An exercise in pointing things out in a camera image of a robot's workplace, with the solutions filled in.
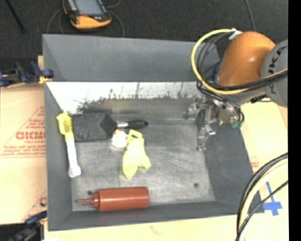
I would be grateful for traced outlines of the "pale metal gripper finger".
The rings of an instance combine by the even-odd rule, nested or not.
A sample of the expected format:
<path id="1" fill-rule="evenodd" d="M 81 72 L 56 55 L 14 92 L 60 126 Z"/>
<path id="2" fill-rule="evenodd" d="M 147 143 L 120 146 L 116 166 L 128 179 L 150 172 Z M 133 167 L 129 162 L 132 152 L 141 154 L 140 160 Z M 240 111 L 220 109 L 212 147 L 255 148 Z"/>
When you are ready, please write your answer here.
<path id="1" fill-rule="evenodd" d="M 203 151 L 205 149 L 206 143 L 206 129 L 202 127 L 198 130 L 197 133 L 197 150 Z"/>
<path id="2" fill-rule="evenodd" d="M 210 137 L 213 137 L 216 135 L 216 132 L 210 127 L 210 126 L 205 126 L 205 134 L 204 134 L 204 139 L 207 141 Z"/>

